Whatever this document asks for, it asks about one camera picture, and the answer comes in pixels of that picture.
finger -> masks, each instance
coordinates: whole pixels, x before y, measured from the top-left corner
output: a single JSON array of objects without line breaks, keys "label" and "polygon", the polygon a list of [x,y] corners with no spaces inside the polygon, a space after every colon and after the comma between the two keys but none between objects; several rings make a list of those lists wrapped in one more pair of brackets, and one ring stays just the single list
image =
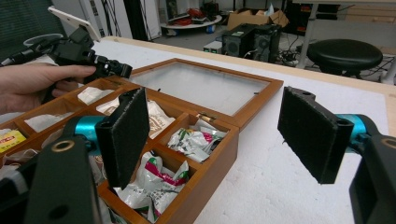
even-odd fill
[{"label": "finger", "polygon": [[78,88],[78,83],[75,81],[61,80],[56,83],[56,89],[62,91],[73,91]]},{"label": "finger", "polygon": [[47,78],[56,82],[68,77],[87,77],[92,75],[96,67],[84,65],[67,65],[67,66],[43,66]]},{"label": "finger", "polygon": [[52,96],[53,97],[60,97],[60,96],[63,96],[65,94],[67,94],[67,93],[68,93],[68,91],[62,91],[62,90],[59,90],[59,89],[53,89],[52,90]]}]

electronic equipment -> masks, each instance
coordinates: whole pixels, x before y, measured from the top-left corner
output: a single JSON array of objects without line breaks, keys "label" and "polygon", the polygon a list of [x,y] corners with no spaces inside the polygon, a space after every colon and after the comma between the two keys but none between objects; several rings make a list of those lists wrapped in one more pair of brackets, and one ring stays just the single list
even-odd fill
[{"label": "electronic equipment", "polygon": [[257,25],[242,23],[222,35],[222,54],[245,58],[253,49],[254,30]]},{"label": "electronic equipment", "polygon": [[333,184],[346,149],[362,156],[349,188],[356,223],[396,223],[396,138],[364,115],[334,115],[308,91],[285,87],[277,128],[319,184]]},{"label": "electronic equipment", "polygon": [[204,46],[204,52],[221,54],[222,43],[220,41],[213,41]]},{"label": "electronic equipment", "polygon": [[275,63],[278,56],[279,40],[282,27],[277,24],[258,25],[254,30],[252,60]]}]

wooden box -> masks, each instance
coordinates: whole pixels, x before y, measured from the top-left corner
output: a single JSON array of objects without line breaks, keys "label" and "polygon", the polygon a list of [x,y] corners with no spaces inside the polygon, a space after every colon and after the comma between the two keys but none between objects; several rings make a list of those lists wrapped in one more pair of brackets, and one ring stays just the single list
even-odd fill
[{"label": "wooden box", "polygon": [[[144,86],[147,97],[155,101],[168,117],[176,120],[153,139],[148,139],[142,153],[153,150],[163,159],[163,166],[175,172],[183,161],[189,165],[189,177],[183,190],[169,204],[156,223],[192,223],[236,160],[239,133],[281,88],[283,81],[236,72],[216,66],[180,59],[155,63],[135,69],[129,80],[121,77],[99,78],[45,105],[0,125],[0,129],[19,130],[26,140],[1,153],[12,154],[28,148],[40,150],[43,142],[62,129],[74,116],[102,115],[96,107],[117,98],[121,93]],[[91,105],[78,100],[87,87],[113,90]],[[37,115],[71,116],[37,133],[24,121]],[[168,148],[170,136],[179,128],[188,128],[198,119],[227,132],[209,158],[193,161]],[[98,194],[117,214],[130,223],[149,223],[114,194],[105,181]]]}]

white packet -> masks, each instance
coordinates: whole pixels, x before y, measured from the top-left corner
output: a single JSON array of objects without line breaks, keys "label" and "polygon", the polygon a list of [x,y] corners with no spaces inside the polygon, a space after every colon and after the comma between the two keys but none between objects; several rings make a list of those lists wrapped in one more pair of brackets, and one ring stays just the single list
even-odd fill
[{"label": "white packet", "polygon": [[25,122],[33,129],[35,132],[39,133],[53,124],[61,121],[72,115],[73,112],[68,112],[62,115],[39,115],[31,119],[26,119]]},{"label": "white packet", "polygon": [[174,118],[166,116],[165,112],[154,101],[148,101],[148,116],[149,116],[149,137],[155,138],[166,127],[169,126]]},{"label": "white packet", "polygon": [[95,101],[109,95],[113,90],[102,91],[95,87],[87,87],[84,91],[78,94],[78,99],[86,105],[90,105]]}]

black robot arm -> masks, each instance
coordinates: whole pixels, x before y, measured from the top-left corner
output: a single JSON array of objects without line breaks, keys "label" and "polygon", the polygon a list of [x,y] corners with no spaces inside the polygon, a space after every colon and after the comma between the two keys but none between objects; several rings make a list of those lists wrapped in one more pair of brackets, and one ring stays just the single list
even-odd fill
[{"label": "black robot arm", "polygon": [[277,128],[320,184],[333,184],[347,147],[362,159],[349,194],[356,223],[396,223],[396,138],[364,115],[334,115],[308,91],[286,87]]}]

